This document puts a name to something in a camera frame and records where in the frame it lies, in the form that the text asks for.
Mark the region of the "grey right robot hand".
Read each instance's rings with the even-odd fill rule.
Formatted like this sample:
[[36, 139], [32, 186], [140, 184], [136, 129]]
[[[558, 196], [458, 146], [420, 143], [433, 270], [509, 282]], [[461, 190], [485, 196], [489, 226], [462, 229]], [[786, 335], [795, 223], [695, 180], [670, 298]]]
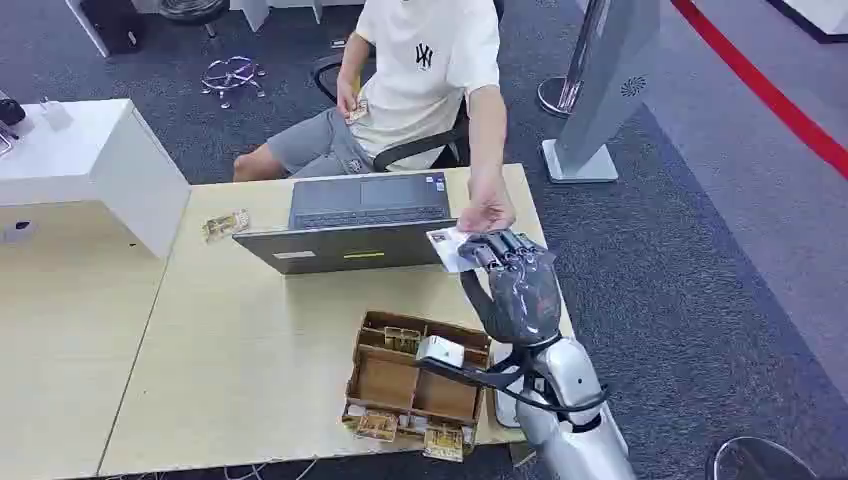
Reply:
[[470, 235], [458, 254], [472, 263], [460, 282], [491, 338], [534, 346], [561, 335], [553, 253], [524, 233], [502, 229]]

